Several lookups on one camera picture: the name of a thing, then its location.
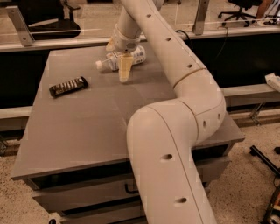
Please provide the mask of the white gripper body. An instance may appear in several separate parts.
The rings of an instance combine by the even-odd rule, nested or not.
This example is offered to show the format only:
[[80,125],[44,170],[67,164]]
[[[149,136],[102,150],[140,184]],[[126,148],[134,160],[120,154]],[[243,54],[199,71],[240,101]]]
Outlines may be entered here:
[[137,28],[121,27],[115,25],[111,36],[113,47],[121,53],[131,53],[136,50],[140,42],[141,30]]

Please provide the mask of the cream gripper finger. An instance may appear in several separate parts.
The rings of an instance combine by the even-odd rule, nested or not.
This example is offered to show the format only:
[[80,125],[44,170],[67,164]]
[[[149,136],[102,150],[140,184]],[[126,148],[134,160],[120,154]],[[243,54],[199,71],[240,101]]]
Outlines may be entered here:
[[133,56],[131,53],[121,54],[118,59],[119,66],[119,80],[120,82],[126,82],[130,77],[130,69],[133,64]]
[[113,52],[115,49],[116,48],[115,48],[114,40],[112,38],[110,38],[106,45],[106,51]]

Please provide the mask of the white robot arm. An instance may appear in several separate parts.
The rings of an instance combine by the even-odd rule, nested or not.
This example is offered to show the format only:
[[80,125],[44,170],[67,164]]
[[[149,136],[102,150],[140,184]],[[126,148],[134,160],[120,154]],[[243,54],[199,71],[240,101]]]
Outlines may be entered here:
[[217,224],[192,149],[221,126],[226,103],[213,76],[160,15],[164,0],[121,0],[107,48],[121,53],[126,81],[131,52],[145,37],[175,98],[140,108],[129,120],[127,146],[149,224]]

